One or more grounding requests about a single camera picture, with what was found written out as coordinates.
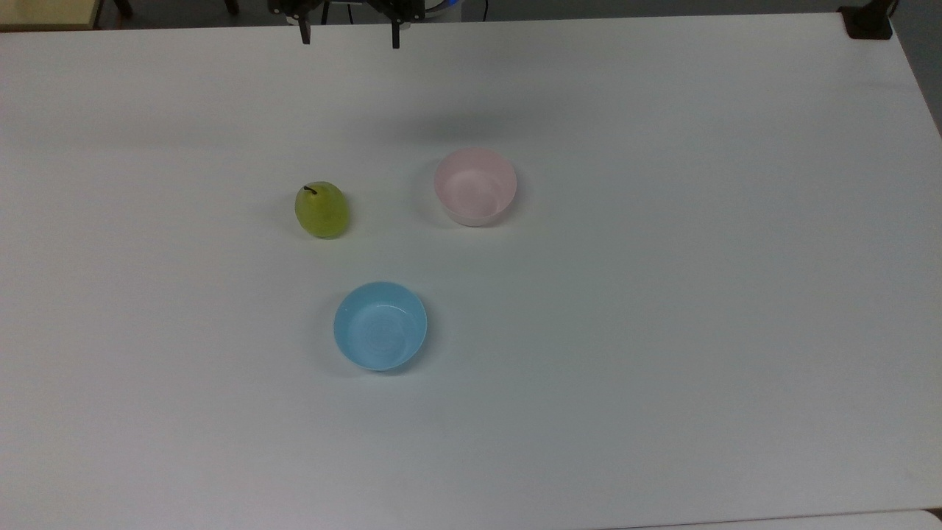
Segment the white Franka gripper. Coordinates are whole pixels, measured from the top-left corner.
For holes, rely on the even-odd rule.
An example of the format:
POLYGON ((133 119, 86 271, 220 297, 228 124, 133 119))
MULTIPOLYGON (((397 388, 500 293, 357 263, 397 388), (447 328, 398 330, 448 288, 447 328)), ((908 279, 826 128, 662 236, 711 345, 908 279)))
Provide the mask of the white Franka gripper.
POLYGON ((427 1, 269 1, 268 11, 297 21, 302 42, 311 44, 311 25, 329 15, 353 17, 354 21, 391 21, 392 47, 400 49, 400 28, 403 23, 424 21, 428 16, 427 1))

